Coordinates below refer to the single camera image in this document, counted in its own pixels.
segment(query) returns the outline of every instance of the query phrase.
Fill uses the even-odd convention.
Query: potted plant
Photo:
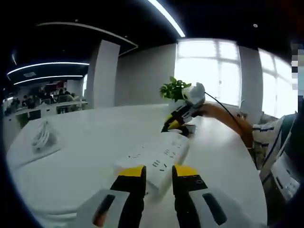
[[[170,77],[170,83],[164,84],[160,88],[160,94],[162,98],[167,98],[170,100],[174,100],[174,102],[178,100],[184,100],[184,95],[182,90],[184,88],[188,88],[191,86],[191,83],[186,84],[182,80],[176,80],[174,77]]]

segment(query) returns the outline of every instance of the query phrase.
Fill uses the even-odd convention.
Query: window
[[[262,111],[276,118],[297,111],[298,91],[293,87],[291,65],[259,49],[263,69]]]
[[[87,81],[87,74],[84,77],[84,83],[82,85],[82,96],[85,96],[85,92],[86,92],[86,81]]]
[[[241,73],[238,47],[216,39],[187,39],[177,46],[174,77],[202,83],[206,92],[229,105],[240,103]],[[215,102],[208,95],[206,101]]]

